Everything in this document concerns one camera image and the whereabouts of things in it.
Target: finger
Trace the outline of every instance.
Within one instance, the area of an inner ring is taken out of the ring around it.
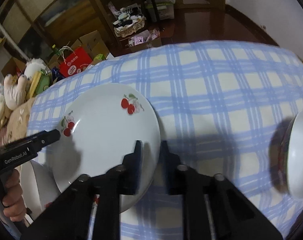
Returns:
[[[8,178],[5,187],[11,188],[19,183],[19,172],[16,169],[13,169],[13,173]]]
[[[22,188],[20,184],[11,187],[7,195],[3,198],[3,205],[6,207],[9,207],[13,204],[15,204],[19,198],[21,198],[22,195]]]
[[[18,216],[21,212],[25,210],[25,204],[22,197],[12,206],[4,209],[4,215],[6,217],[15,217]]]
[[[26,208],[19,215],[15,216],[15,217],[10,217],[10,220],[12,222],[22,221],[24,219],[25,215],[26,215]]]

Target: white pole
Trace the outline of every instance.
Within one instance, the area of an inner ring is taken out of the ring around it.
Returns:
[[[13,39],[9,36],[7,31],[4,29],[4,27],[0,23],[0,31],[3,33],[5,38],[9,41],[9,43],[16,49],[16,51],[19,52],[19,54],[27,61],[29,61],[29,58],[27,55],[18,47],[18,45],[13,41]]]

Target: round plate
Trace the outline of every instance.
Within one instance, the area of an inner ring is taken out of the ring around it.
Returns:
[[[131,106],[124,108],[126,101]],[[138,91],[118,83],[91,88],[72,103],[56,129],[61,139],[53,144],[52,169],[61,192],[80,174],[94,177],[121,164],[137,140],[143,142],[140,188],[135,196],[121,197],[121,212],[146,192],[158,162],[160,131],[153,108]]]
[[[293,197],[303,198],[303,110],[298,113],[290,134],[287,184]]]

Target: screw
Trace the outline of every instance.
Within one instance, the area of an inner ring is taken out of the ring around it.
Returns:
[[[81,174],[79,177],[78,177],[78,181],[80,182],[84,182],[84,181],[87,181],[89,179],[89,175],[87,174]]]
[[[116,171],[121,172],[121,171],[125,171],[126,168],[124,165],[120,164],[118,166],[116,166]]]
[[[186,170],[188,170],[188,167],[184,164],[180,164],[180,165],[177,166],[177,170],[178,171],[186,171]]]
[[[218,181],[223,181],[225,179],[224,175],[222,175],[221,173],[215,174],[214,177]]]

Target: plaid tablecloth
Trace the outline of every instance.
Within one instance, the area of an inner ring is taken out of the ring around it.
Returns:
[[[28,134],[53,129],[86,90],[108,82],[142,93],[170,151],[206,175],[223,173],[287,236],[303,209],[277,190],[277,146],[303,109],[303,64],[292,52],[246,42],[166,45],[99,63],[37,97]],[[38,162],[45,163],[46,149]],[[161,164],[121,216],[122,239],[182,239],[181,197],[165,193]]]

